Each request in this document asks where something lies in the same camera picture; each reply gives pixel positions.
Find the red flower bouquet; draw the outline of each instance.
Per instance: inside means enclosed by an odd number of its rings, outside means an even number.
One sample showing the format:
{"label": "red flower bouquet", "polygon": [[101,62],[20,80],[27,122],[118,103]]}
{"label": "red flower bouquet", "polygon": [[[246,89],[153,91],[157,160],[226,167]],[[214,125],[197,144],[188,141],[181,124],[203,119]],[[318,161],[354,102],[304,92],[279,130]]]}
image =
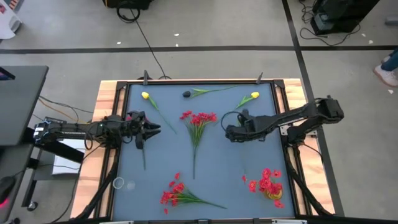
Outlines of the red flower bouquet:
{"label": "red flower bouquet", "polygon": [[[175,175],[175,180],[169,183],[169,187],[172,189],[169,191],[163,191],[163,196],[160,200],[161,204],[167,205],[169,202],[171,202],[172,207],[176,207],[185,203],[204,203],[219,208],[227,209],[224,206],[207,202],[205,200],[198,198],[190,190],[187,189],[187,187],[183,182],[177,183],[179,178],[180,178],[180,173],[178,172]],[[166,213],[167,215],[169,213],[169,210],[165,208],[164,213]]]}
{"label": "red flower bouquet", "polygon": [[196,115],[192,114],[192,111],[187,111],[182,113],[180,119],[184,120],[191,137],[193,146],[193,178],[195,178],[195,164],[201,136],[207,124],[217,121],[217,116],[214,113],[198,113]]}
{"label": "red flower bouquet", "polygon": [[[258,181],[258,190],[264,194],[265,197],[274,201],[277,208],[284,208],[284,204],[280,202],[283,195],[283,188],[281,183],[277,183],[276,179],[282,176],[282,172],[265,168],[262,171],[262,179]],[[257,181],[251,180],[249,182],[249,191],[256,193]]]}

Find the yellow tulip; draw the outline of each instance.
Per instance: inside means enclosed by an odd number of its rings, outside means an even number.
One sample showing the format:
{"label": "yellow tulip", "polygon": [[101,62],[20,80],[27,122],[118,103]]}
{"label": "yellow tulip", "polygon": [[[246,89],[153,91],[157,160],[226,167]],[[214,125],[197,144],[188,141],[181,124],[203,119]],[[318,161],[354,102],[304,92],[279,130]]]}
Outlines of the yellow tulip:
{"label": "yellow tulip", "polygon": [[145,99],[148,100],[149,99],[149,94],[147,92],[142,92],[141,96]]}
{"label": "yellow tulip", "polygon": [[257,97],[259,97],[259,95],[260,95],[259,92],[251,93],[251,97],[253,97],[253,99],[256,99]]}

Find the table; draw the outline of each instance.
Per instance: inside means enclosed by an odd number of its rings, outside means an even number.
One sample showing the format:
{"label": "table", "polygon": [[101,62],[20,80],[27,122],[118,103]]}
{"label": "table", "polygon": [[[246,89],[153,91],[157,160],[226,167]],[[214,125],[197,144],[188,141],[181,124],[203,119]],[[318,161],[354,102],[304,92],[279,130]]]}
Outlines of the table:
{"label": "table", "polygon": [[34,145],[24,142],[24,135],[33,133],[27,125],[49,68],[5,66],[3,69],[16,79],[0,81],[0,178],[18,174],[8,199],[0,205],[0,223],[9,217],[25,173],[23,170],[32,165],[30,155]]}

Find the blue-gray tabletop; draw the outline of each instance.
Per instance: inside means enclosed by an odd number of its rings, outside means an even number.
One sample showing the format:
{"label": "blue-gray tabletop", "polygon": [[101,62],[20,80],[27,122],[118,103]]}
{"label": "blue-gray tabletop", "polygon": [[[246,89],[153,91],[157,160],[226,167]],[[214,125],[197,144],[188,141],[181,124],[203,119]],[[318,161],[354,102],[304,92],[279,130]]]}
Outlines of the blue-gray tabletop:
{"label": "blue-gray tabletop", "polygon": [[[134,142],[123,144],[119,160],[118,177],[125,185],[115,190],[114,221],[125,220],[196,220],[196,219],[240,219],[294,217],[292,197],[286,176],[286,167],[279,132],[275,130],[265,142],[230,142],[220,126],[209,124],[203,133],[197,152],[196,177],[193,179],[193,149],[189,133],[179,119],[184,111],[217,114],[218,119],[235,109],[243,96],[259,92],[260,96],[246,103],[243,108],[254,116],[275,115],[271,86],[238,85],[224,91],[205,93],[195,98],[184,98],[182,93],[192,88],[214,90],[229,85],[131,85],[127,111],[145,111],[147,118],[160,124],[162,132],[145,142],[146,170],[142,151]],[[165,123],[159,112],[141,93],[150,94],[169,123],[177,130],[175,134]],[[237,125],[235,114],[223,121]],[[272,200],[260,192],[252,193],[242,176],[244,169],[249,180],[260,180],[264,168],[282,171],[278,180],[284,187],[281,202],[284,208],[275,208]],[[180,172],[180,180],[198,197],[228,209],[211,205],[188,204],[172,208],[164,213],[165,205],[160,204],[169,182]],[[127,186],[134,182],[134,189]]]}

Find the black metal frame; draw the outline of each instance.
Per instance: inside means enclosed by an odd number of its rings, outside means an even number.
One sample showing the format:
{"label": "black metal frame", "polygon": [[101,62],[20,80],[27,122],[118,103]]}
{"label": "black metal frame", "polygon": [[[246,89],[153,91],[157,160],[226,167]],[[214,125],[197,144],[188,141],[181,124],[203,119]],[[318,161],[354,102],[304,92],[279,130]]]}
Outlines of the black metal frame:
{"label": "black metal frame", "polygon": [[[148,80],[149,85],[220,85],[220,84],[230,84],[230,85],[242,85],[242,84],[255,84],[256,80],[253,79],[247,79],[247,80]],[[114,97],[114,103],[113,103],[113,108],[112,108],[112,114],[116,114],[118,110],[118,104],[119,104],[119,99],[121,96],[121,90],[124,89],[124,100],[123,100],[123,105],[122,105],[122,117],[125,117],[126,115],[126,110],[127,110],[127,103],[129,99],[129,93],[130,93],[130,86],[131,85],[143,85],[144,81],[136,81],[136,82],[117,82],[116,84],[116,92],[115,92],[115,97]],[[279,108],[279,101],[277,99],[277,92],[276,88],[280,88],[280,93],[282,95],[282,101],[283,101],[283,106],[285,111],[289,110],[289,104],[287,101],[287,95],[285,91],[285,86],[284,86],[284,81],[283,80],[261,80],[261,84],[268,83],[270,84],[271,87],[271,93],[272,97],[274,100],[274,106],[275,106],[275,112],[280,113],[280,108]],[[283,139],[281,136],[281,143],[282,143],[282,148],[284,152],[284,159],[285,161],[287,159],[290,159],[289,157],[289,152],[288,148],[290,147]],[[107,168],[108,168],[108,161],[109,161],[109,155],[110,155],[111,149],[106,149],[105,150],[105,156],[104,156],[104,162],[103,162],[103,167],[101,171],[101,178],[99,180],[99,184],[101,185],[103,183],[104,178],[106,177],[107,173]],[[294,157],[295,157],[295,163],[297,166],[297,172],[300,178],[304,181],[305,183],[305,178],[303,174],[303,169],[302,169],[302,163],[300,159],[300,154],[298,150],[294,150]],[[119,162],[120,155],[118,157],[114,158],[114,162]],[[300,214],[300,209],[299,209],[299,204],[298,204],[298,199],[297,199],[297,193],[295,190],[295,185],[294,185],[294,180],[293,178],[288,175],[289,179],[289,187],[290,187],[290,193],[292,196],[292,203],[293,203],[293,208],[294,208],[294,215],[295,217],[301,215]],[[312,209],[311,206],[306,199],[306,197],[303,194],[304,198],[304,204],[305,204],[305,213],[307,215],[312,214]],[[114,189],[111,187],[109,191],[109,197],[108,197],[108,203],[107,203],[107,208],[106,208],[106,216],[110,220],[112,220],[112,210],[113,210],[113,203],[114,203]],[[94,218],[98,218],[101,210],[101,200],[98,202],[97,207],[95,209],[95,215]],[[173,220],[173,223],[186,223],[186,222],[192,222],[192,223],[197,223],[200,220]],[[162,221],[162,222],[156,222],[156,223],[167,223],[168,221]],[[216,222],[246,222],[246,223],[259,223],[258,218],[253,218],[253,219],[245,219],[245,220],[217,220]]]}

